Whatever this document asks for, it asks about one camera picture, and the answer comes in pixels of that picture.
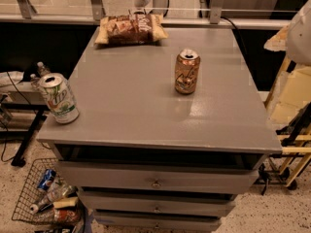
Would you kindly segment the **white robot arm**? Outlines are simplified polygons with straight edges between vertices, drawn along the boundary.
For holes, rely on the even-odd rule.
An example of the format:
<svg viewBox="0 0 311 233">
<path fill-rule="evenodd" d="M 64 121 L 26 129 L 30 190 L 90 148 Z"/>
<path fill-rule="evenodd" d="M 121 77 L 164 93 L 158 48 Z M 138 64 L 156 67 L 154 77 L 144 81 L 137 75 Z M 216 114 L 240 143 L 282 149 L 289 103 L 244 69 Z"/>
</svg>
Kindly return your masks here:
<svg viewBox="0 0 311 233">
<path fill-rule="evenodd" d="M 297 64 L 311 65 L 311 0 L 293 17 L 287 36 L 287 56 Z"/>
</svg>

